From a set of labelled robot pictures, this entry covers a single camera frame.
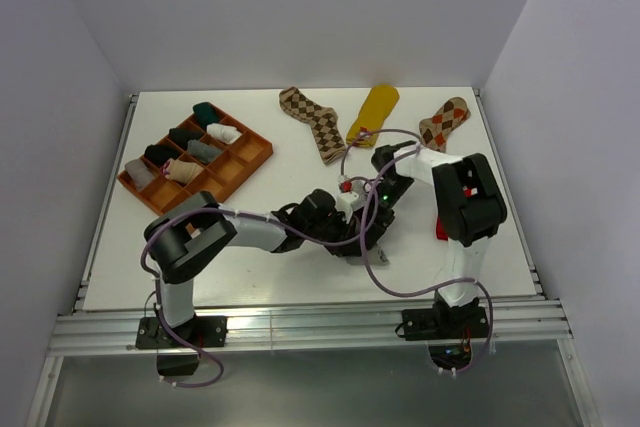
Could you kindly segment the grey sock with black stripes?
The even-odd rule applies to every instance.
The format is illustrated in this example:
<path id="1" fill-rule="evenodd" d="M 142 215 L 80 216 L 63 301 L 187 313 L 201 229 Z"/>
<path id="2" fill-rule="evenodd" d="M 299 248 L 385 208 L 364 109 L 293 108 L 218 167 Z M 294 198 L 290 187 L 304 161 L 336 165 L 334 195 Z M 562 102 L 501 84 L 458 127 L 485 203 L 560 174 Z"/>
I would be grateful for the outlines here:
<path id="1" fill-rule="evenodd" d="M 367 251 L 366 255 L 347 257 L 346 262 L 349 265 L 354 266 L 364 266 L 365 264 L 368 264 L 371 267 L 380 267 L 387 266 L 389 264 L 389 259 L 382 247 L 376 244 Z"/>

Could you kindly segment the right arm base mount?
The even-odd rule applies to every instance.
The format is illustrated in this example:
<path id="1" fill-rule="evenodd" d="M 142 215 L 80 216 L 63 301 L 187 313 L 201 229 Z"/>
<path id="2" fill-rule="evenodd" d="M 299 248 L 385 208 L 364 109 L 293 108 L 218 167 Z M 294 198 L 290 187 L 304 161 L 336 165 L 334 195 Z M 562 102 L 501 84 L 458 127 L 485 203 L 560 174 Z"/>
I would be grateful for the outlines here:
<path id="1" fill-rule="evenodd" d="M 491 326 L 483 307 L 430 307 L 401 311 L 407 341 L 483 339 Z"/>

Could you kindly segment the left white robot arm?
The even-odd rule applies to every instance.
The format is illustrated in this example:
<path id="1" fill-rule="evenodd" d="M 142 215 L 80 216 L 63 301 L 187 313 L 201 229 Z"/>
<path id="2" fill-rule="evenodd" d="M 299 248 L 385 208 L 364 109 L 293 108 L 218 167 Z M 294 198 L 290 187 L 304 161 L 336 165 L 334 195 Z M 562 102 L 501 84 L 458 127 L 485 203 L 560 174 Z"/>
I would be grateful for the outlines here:
<path id="1" fill-rule="evenodd" d="M 195 278 L 224 249 L 284 254 L 310 242 L 336 257 L 355 259 L 362 255 L 358 235 L 366 226 L 338 211 L 336 199 L 321 189 L 264 214 L 233 210 L 209 192 L 192 195 L 144 231 L 140 263 L 156 283 L 159 335 L 172 346 L 191 341 Z"/>

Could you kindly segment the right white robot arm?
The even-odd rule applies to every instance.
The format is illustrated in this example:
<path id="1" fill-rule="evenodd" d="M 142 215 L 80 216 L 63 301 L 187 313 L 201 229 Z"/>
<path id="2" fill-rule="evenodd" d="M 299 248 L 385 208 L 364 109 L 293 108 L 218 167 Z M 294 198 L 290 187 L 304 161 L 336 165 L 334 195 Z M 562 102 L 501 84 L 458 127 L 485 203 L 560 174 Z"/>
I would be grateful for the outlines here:
<path id="1" fill-rule="evenodd" d="M 394 205 L 414 181 L 434 188 L 437 216 L 447 235 L 446 271 L 452 278 L 420 291 L 400 293 L 385 287 L 369 265 L 367 274 L 383 292 L 398 298 L 434 294 L 433 325 L 452 337 L 468 320 L 482 317 L 478 282 L 490 239 L 506 221 L 507 207 L 487 158 L 449 155 L 408 141 L 375 149 L 371 159 L 383 184 L 378 199 Z"/>

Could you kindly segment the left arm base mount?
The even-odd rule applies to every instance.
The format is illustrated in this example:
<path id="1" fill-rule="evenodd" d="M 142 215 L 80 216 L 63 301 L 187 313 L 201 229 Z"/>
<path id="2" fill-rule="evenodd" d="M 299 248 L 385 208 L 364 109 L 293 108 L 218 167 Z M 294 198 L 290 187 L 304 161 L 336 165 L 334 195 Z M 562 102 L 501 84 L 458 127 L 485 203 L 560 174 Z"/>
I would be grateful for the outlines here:
<path id="1" fill-rule="evenodd" d="M 182 340 L 199 348 L 223 347 L 227 334 L 225 316 L 198 316 L 185 324 L 173 327 Z M 166 332 L 157 316 L 140 320 L 135 341 L 138 350 L 183 348 L 184 345 Z"/>

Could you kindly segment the taupe sock with red cuff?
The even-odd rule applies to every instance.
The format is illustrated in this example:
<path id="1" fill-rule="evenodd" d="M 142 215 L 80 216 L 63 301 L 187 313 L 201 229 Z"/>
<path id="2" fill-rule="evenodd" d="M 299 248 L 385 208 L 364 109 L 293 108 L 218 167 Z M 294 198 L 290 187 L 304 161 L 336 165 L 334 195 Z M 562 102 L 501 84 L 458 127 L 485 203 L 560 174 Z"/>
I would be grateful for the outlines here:
<path id="1" fill-rule="evenodd" d="M 140 158 L 127 162 L 125 164 L 125 173 L 129 178 L 130 184 L 137 192 L 143 191 L 157 178 L 157 174 Z"/>

